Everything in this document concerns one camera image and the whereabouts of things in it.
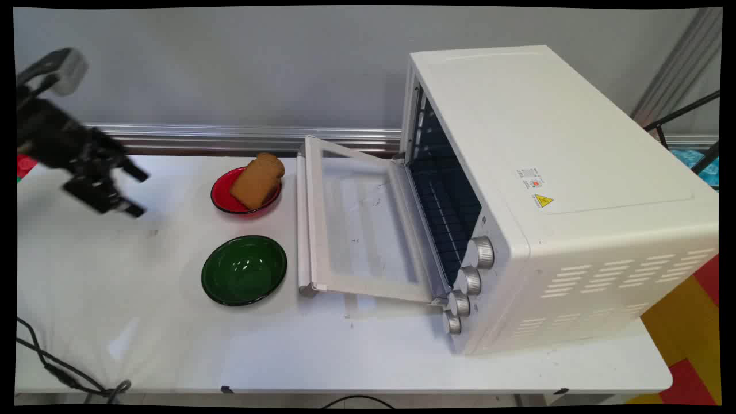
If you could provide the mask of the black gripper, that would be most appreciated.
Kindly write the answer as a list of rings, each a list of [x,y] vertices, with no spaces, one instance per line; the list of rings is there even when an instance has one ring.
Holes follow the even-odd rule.
[[[65,170],[71,179],[62,189],[99,214],[111,210],[138,218],[142,205],[121,194],[112,178],[120,168],[139,182],[149,173],[134,164],[123,146],[99,128],[82,125],[52,102],[17,97],[17,151],[45,167]]]

